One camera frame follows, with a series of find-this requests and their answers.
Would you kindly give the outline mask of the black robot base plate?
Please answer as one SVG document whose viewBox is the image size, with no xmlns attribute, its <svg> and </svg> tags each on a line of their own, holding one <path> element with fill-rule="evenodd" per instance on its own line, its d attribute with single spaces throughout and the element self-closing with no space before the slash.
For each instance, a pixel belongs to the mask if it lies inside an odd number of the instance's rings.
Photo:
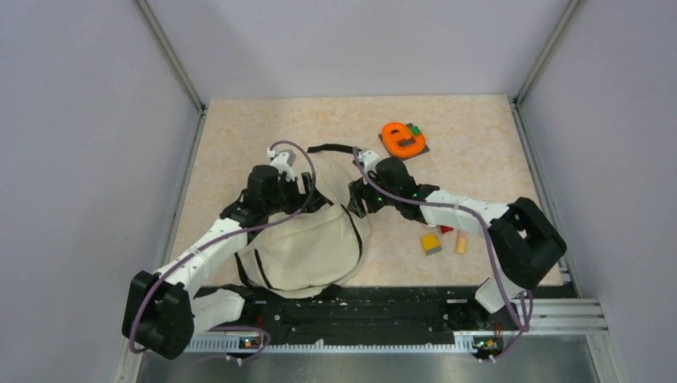
<svg viewBox="0 0 677 383">
<path fill-rule="evenodd" d="M 314 298 L 282 298 L 233 286 L 245 298 L 232 326 L 267 331 L 272 345 L 441 345 L 456 330 L 516 330 L 506 309 L 472 314 L 472 286 L 330 287 Z"/>
</svg>

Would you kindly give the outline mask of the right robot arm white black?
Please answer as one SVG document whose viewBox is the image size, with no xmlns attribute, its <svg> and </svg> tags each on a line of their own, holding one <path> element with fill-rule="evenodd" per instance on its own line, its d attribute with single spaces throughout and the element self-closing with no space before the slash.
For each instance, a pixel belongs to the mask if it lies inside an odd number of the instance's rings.
<svg viewBox="0 0 677 383">
<path fill-rule="evenodd" d="M 490 203 L 454 195 L 417 183 L 402 161 L 373 151 L 355 154 L 354 165 L 361 177 L 350 185 L 351 207 L 359 216 L 392 207 L 404 219 L 485 241 L 492 274 L 468 307 L 469 320 L 479 329 L 490 328 L 509 301 L 534 290 L 567 251 L 563 237 L 529 198 Z"/>
</svg>

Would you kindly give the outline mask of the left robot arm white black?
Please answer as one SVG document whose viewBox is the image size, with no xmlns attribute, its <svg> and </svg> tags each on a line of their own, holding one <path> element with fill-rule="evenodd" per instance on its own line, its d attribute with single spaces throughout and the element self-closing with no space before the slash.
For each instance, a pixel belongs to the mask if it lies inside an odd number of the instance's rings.
<svg viewBox="0 0 677 383">
<path fill-rule="evenodd" d="M 289 164 L 279 160 L 256 165 L 240 196 L 222 210 L 201 238 L 173 262 L 133 276 L 121 327 L 130 352 L 153 351 L 172 360 L 196 334 L 228 322 L 238 330 L 251 327 L 256 309 L 239 294 L 219 289 L 200 297 L 198 290 L 262 232 L 301 213 L 317 211 L 322 206 L 320 196 L 314 165 L 299 178 Z"/>
</svg>

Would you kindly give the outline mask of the beige canvas student bag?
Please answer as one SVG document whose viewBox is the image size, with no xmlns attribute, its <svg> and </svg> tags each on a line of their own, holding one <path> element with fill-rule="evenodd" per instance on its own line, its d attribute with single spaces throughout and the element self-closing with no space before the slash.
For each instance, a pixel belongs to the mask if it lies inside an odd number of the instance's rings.
<svg viewBox="0 0 677 383">
<path fill-rule="evenodd" d="M 243 285 L 262 287 L 283 298 L 313 298 L 330 286 L 348 282 L 362 265 L 372 232 L 368 218 L 350 210 L 347 170 L 319 156 L 320 152 L 351 153 L 352 148 L 323 144 L 307 151 L 324 205 L 317 212 L 265 229 L 235 255 Z"/>
</svg>

